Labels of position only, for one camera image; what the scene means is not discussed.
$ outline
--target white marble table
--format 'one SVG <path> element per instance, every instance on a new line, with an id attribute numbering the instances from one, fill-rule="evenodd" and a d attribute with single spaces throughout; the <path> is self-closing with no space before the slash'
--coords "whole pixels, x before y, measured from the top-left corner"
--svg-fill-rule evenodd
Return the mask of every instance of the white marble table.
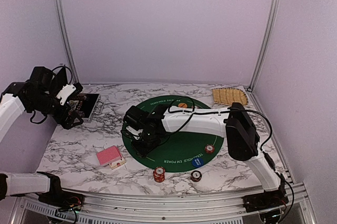
<path id="1" fill-rule="evenodd" d="M 120 130 L 125 112 L 132 106 L 152 97 L 161 95 L 190 96 L 213 108 L 223 107 L 213 103 L 213 88 L 224 85 L 192 84 L 122 84 L 85 86 L 84 93 L 100 93 L 105 106 L 101 115 L 94 116 L 91 123 L 70 130 L 60 125 L 47 146 L 38 171 L 58 175 L 63 188 L 90 192 L 123 195 L 185 195 L 205 194 L 239 188 L 259 186 L 253 172 L 242 162 L 233 160 L 224 144 L 218 155 L 198 170 L 203 174 L 200 182 L 190 180 L 191 172 L 166 173 L 163 183 L 153 180 L 153 170 L 137 162 L 123 145 Z M 247 109 L 255 109 L 251 101 Z M 261 119 L 252 115 L 261 141 L 267 130 Z M 100 167 L 96 153 L 118 146 L 126 159 L 126 164 L 112 170 Z M 276 163 L 283 170 L 282 162 L 270 141 L 265 145 Z"/>

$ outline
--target metal frame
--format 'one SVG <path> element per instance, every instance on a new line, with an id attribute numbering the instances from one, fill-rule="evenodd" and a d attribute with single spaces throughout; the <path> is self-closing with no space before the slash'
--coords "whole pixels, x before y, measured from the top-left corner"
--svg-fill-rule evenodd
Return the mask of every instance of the metal frame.
<path id="1" fill-rule="evenodd" d="M 73 53 L 70 47 L 69 37 L 68 37 L 66 25 L 65 25 L 62 0 L 55 0 L 55 6 L 56 6 L 56 11 L 57 11 L 58 24 L 60 25 L 60 29 L 61 29 L 63 45 L 66 51 L 67 61 L 68 61 L 70 69 L 73 72 L 73 81 L 79 82 L 79 78 L 78 78 L 78 74 L 77 74 L 77 70 L 76 70 L 75 62 L 73 58 Z"/>
<path id="2" fill-rule="evenodd" d="M 311 204 L 303 183 L 293 185 L 295 203 L 299 203 L 306 224 L 316 224 Z M 267 212 L 247 213 L 242 197 L 263 192 L 262 187 L 247 188 L 207 195 L 183 196 L 131 196 L 81 192 L 85 196 L 82 211 L 78 213 L 78 224 L 85 223 L 226 223 L 239 221 L 242 217 Z M 290 203 L 292 195 L 287 188 Z M 11 224 L 19 224 L 25 209 L 55 218 L 55 207 L 41 203 L 34 194 L 18 198 L 16 212 Z M 73 220 L 74 215 L 63 214 L 58 219 Z"/>
<path id="3" fill-rule="evenodd" d="M 257 59 L 254 74 L 253 74 L 251 83 L 249 85 L 248 91 L 254 90 L 254 88 L 256 86 L 256 83 L 257 83 L 257 80 L 259 78 L 259 75 L 261 73 L 261 69 L 262 69 L 262 66 L 263 66 L 263 62 L 265 60 L 269 40 L 270 40 L 270 37 L 271 37 L 271 34 L 272 34 L 272 29 L 274 27 L 274 23 L 275 23 L 275 20 L 276 20 L 279 2 L 280 2 L 280 0 L 272 0 L 270 12 L 269 12 L 269 17 L 268 17 L 268 22 L 267 22 L 267 27 L 266 27 L 264 37 L 263 37 L 262 46 L 261 46 L 261 49 L 260 49 L 259 57 Z"/>
<path id="4" fill-rule="evenodd" d="M 275 23 L 279 2 L 280 0 L 272 0 L 271 2 L 271 8 L 269 12 L 268 21 L 267 21 L 267 27 L 266 27 L 265 34 L 263 37 L 263 42 L 262 42 L 262 46 L 259 52 L 259 57 L 257 59 L 256 66 L 254 69 L 254 73 L 253 73 L 251 82 L 249 84 L 249 87 L 247 88 L 248 91 L 254 90 L 257 80 L 259 78 L 259 75 L 261 73 L 261 69 L 262 69 L 263 62 L 264 62 L 265 55 L 266 55 L 266 50 L 269 44 L 273 26 Z M 71 70 L 73 71 L 74 80 L 76 82 L 79 82 L 79 77 L 78 77 L 77 70 L 75 67 L 75 62 L 74 62 L 74 58 L 73 58 L 73 54 L 72 54 L 72 50 L 71 50 L 71 46 L 69 42 L 69 37 L 68 37 L 66 25 L 65 25 L 62 0 L 55 0 L 55 5 L 56 5 L 56 10 L 57 10 L 58 22 L 59 22 L 60 29 L 61 29 L 63 44 L 66 50 L 67 61 L 68 61 L 68 64 Z"/>

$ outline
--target wire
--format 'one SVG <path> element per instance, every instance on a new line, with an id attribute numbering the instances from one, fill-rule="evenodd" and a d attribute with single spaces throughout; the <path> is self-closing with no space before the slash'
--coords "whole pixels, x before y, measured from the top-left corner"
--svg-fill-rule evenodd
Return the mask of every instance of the wire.
<path id="1" fill-rule="evenodd" d="M 238 109 L 238 108 L 233 108 L 233 107 L 229 107 L 229 110 L 227 110 L 227 111 L 222 111 L 222 112 L 220 112 L 220 114 L 228 114 L 228 113 L 230 113 L 230 112 L 232 112 L 232 111 L 237 111 L 237 112 L 250 112 L 250 113 L 254 113 L 254 114 L 258 114 L 258 115 L 260 115 L 263 119 L 265 119 L 265 121 L 267 122 L 267 124 L 268 124 L 268 127 L 269 127 L 269 136 L 267 137 L 267 139 L 261 144 L 261 146 L 260 146 L 260 149 L 262 150 L 262 147 L 263 147 L 263 145 L 265 145 L 270 139 L 271 139 L 271 137 L 272 137 L 272 135 L 273 135 L 273 127 L 272 127 L 272 125 L 271 125 L 271 123 L 270 123 L 270 121 L 268 120 L 268 118 L 263 114 L 263 113 L 261 113 L 261 112 L 259 112 L 259 111 L 255 111 L 255 110 L 250 110 L 250 109 Z M 169 113 L 171 113 L 171 114 L 173 114 L 173 113 L 192 113 L 193 111 L 189 111 L 189 110 L 176 110 L 176 111 L 170 111 L 170 107 L 169 107 L 169 109 L 168 109 L 168 112 Z M 191 114 L 191 116 L 190 116 L 190 118 L 188 119 L 188 121 L 187 121 L 187 123 L 192 119 L 192 116 L 193 115 L 214 115 L 214 114 L 219 114 L 219 112 L 205 112 L 205 113 L 198 113 L 198 112 L 196 112 L 196 113 L 193 113 L 193 114 Z M 178 131 L 180 131 L 187 123 L 185 123 L 180 129 L 178 129 L 176 132 L 178 132 Z"/>
<path id="2" fill-rule="evenodd" d="M 76 224 L 76 223 L 77 223 L 77 213 L 76 213 L 76 211 L 75 211 L 74 208 L 72 208 L 72 211 L 73 211 L 74 214 L 75 214 L 75 220 L 74 220 L 73 224 Z"/>
<path id="3" fill-rule="evenodd" d="M 80 199 L 78 198 L 78 197 L 76 197 L 76 196 L 72 196 L 72 197 L 70 197 L 69 199 L 77 199 L 77 203 L 79 204 L 79 205 L 81 205 L 81 201 L 80 201 Z"/>
<path id="4" fill-rule="evenodd" d="M 192 102 L 192 112 L 194 112 L 195 110 L 195 102 L 194 102 L 194 99 L 192 99 L 191 97 L 189 96 L 179 96 L 177 99 L 174 99 L 170 105 L 169 105 L 169 109 L 167 110 L 170 114 L 172 113 L 175 113 L 174 111 L 170 111 L 170 108 L 173 106 L 173 103 L 175 103 L 178 99 L 182 99 L 182 98 L 186 98 L 186 99 L 189 99 L 191 102 Z"/>
<path id="5" fill-rule="evenodd" d="M 285 203 L 283 200 L 281 200 L 281 202 L 282 202 L 282 203 L 283 203 L 283 205 L 285 206 L 285 209 L 284 209 L 284 211 L 286 211 L 286 209 L 287 209 L 286 203 Z"/>
<path id="6" fill-rule="evenodd" d="M 134 139 L 130 138 L 129 136 L 127 136 L 126 134 L 123 134 L 123 132 L 127 132 L 127 130 L 121 130 L 122 136 L 126 137 L 127 139 L 134 140 Z"/>
<path id="7" fill-rule="evenodd" d="M 182 130 L 183 127 L 185 127 L 185 126 L 187 125 L 187 123 L 190 122 L 190 120 L 192 119 L 193 115 L 194 115 L 194 114 L 191 114 L 191 115 L 189 116 L 189 118 L 185 121 L 185 123 L 184 123 L 179 129 L 177 129 L 175 132 L 172 132 L 172 133 L 167 134 L 166 136 L 172 136 L 172 135 L 178 133 L 180 130 Z"/>
<path id="8" fill-rule="evenodd" d="M 171 136 L 168 136 L 168 138 L 166 139 L 166 141 L 165 141 L 165 142 L 162 142 L 162 143 L 159 144 L 157 147 L 162 146 L 162 145 L 164 145 L 165 143 L 167 143 L 167 141 L 170 139 L 170 137 L 171 137 Z"/>
<path id="9" fill-rule="evenodd" d="M 43 118 L 41 121 L 35 122 L 35 121 L 33 121 L 35 115 L 36 115 L 36 111 L 34 110 L 34 111 L 33 111 L 33 116 L 30 118 L 31 123 L 34 123 L 34 124 L 41 124 L 41 123 L 44 123 L 44 122 L 46 121 L 46 119 L 48 118 L 48 116 L 45 115 L 44 118 Z"/>
<path id="10" fill-rule="evenodd" d="M 289 207 L 288 212 L 286 212 L 286 213 L 284 214 L 284 216 L 282 217 L 282 219 L 278 222 L 278 223 L 281 223 L 281 221 L 283 221 L 283 220 L 285 219 L 285 217 L 287 217 L 287 215 L 289 214 L 289 212 L 291 211 L 291 209 L 292 209 L 292 207 L 293 207 L 293 205 L 294 205 L 294 201 L 295 201 L 295 193 L 294 193 L 294 189 L 292 188 L 291 184 L 290 184 L 288 181 L 286 181 L 283 177 L 281 177 L 277 172 L 275 172 L 275 173 L 276 173 L 276 175 L 277 175 L 281 180 L 283 180 L 283 181 L 289 186 L 289 188 L 290 188 L 290 190 L 291 190 L 292 197 L 293 197 L 293 200 L 291 201 L 291 205 L 290 205 L 290 207 Z"/>
<path id="11" fill-rule="evenodd" d="M 73 71 L 68 66 L 65 66 L 65 65 L 57 66 L 54 69 L 52 69 L 52 72 L 54 72 L 54 70 L 56 70 L 56 69 L 63 68 L 63 67 L 68 69 L 69 72 L 70 72 L 70 81 L 68 82 L 68 85 L 69 85 L 73 81 Z"/>
<path id="12" fill-rule="evenodd" d="M 262 147 L 263 145 L 265 145 L 271 138 L 272 138 L 272 135 L 273 135 L 273 127 L 270 123 L 270 121 L 268 120 L 268 118 L 263 114 L 263 113 L 260 113 L 259 111 L 255 111 L 255 110 L 250 110 L 250 109 L 238 109 L 238 108 L 232 108 L 232 107 L 229 107 L 229 110 L 230 111 L 223 111 L 223 112 L 220 112 L 221 114 L 227 114 L 227 113 L 230 113 L 232 111 L 237 111 L 237 112 L 250 112 L 250 113 L 254 113 L 254 114 L 258 114 L 260 115 L 263 119 L 265 119 L 265 121 L 267 122 L 268 124 L 268 127 L 269 127 L 269 136 L 267 137 L 267 139 L 261 144 L 260 146 L 260 150 L 262 151 Z"/>
<path id="13" fill-rule="evenodd" d="M 62 224 L 64 220 L 58 220 L 49 216 L 46 216 L 49 224 Z"/>
<path id="14" fill-rule="evenodd" d="M 126 132 L 126 135 L 131 135 L 133 137 L 140 137 L 140 135 L 135 135 L 135 134 L 131 133 L 130 131 L 128 131 L 127 129 L 122 129 L 121 132 Z"/>

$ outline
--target purple wall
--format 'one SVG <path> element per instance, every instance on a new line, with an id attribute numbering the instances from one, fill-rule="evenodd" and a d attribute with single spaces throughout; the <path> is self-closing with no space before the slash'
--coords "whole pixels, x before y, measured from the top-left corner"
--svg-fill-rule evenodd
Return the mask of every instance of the purple wall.
<path id="1" fill-rule="evenodd" d="M 53 0 L 0 0 L 0 9 L 0 90 L 26 81 L 36 65 L 65 62 Z M 20 117 L 0 143 L 0 170 L 36 170 L 55 123 L 33 125 L 29 116 Z M 8 223 L 12 205 L 10 199 L 1 203 L 0 223 Z"/>
<path id="2" fill-rule="evenodd" d="M 271 0 L 62 0 L 84 83 L 249 84 Z"/>
<path id="3" fill-rule="evenodd" d="M 337 0 L 281 0 L 256 94 L 318 223 L 337 219 Z"/>

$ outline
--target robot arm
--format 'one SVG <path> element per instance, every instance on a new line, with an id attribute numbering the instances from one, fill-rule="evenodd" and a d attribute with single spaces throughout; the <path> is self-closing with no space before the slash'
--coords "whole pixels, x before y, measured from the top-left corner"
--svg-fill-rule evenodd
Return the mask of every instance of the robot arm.
<path id="1" fill-rule="evenodd" d="M 260 137 L 240 103 L 230 108 L 192 109 L 158 105 L 150 113 L 132 106 L 123 121 L 134 136 L 131 144 L 141 157 L 160 145 L 161 138 L 178 131 L 205 133 L 227 138 L 229 155 L 244 162 L 262 184 L 264 193 L 245 196 L 247 211 L 280 206 L 289 202 L 282 175 L 276 173 L 272 158 L 260 149 Z"/>
<path id="2" fill-rule="evenodd" d="M 45 67 L 35 67 L 29 80 L 11 83 L 0 97 L 0 143 L 24 111 L 31 113 L 37 110 L 45 117 L 52 115 L 66 129 L 83 123 L 77 112 L 71 111 L 67 104 L 71 95 L 81 91 L 79 83 L 67 83 L 64 69 L 54 74 Z M 59 177 L 52 174 L 0 172 L 0 200 L 6 196 L 29 193 L 40 193 L 41 202 L 60 207 L 64 207 L 65 200 L 72 202 L 73 196 L 83 198 L 82 195 L 63 191 Z"/>

